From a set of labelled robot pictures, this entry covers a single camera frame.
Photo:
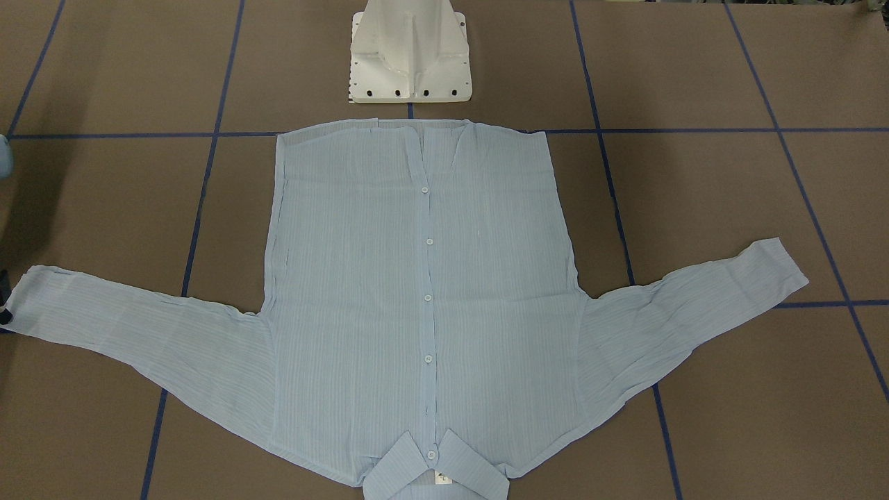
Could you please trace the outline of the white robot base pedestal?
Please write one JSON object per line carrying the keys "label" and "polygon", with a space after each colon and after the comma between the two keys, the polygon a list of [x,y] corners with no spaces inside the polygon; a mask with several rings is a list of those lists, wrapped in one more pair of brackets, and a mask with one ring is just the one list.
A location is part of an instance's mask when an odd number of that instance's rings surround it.
{"label": "white robot base pedestal", "polygon": [[352,103],[460,103],[473,95],[467,20],[450,1],[369,1],[351,19]]}

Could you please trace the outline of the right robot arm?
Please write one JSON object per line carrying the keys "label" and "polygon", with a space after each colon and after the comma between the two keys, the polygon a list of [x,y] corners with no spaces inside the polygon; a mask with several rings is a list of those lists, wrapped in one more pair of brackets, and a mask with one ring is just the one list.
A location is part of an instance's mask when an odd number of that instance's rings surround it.
{"label": "right robot arm", "polygon": [[[13,172],[14,160],[12,149],[9,141],[3,134],[1,135],[1,180],[7,179]],[[13,318],[12,311],[7,307],[8,297],[10,295],[10,285],[8,272],[6,269],[1,270],[1,325],[7,325]]]}

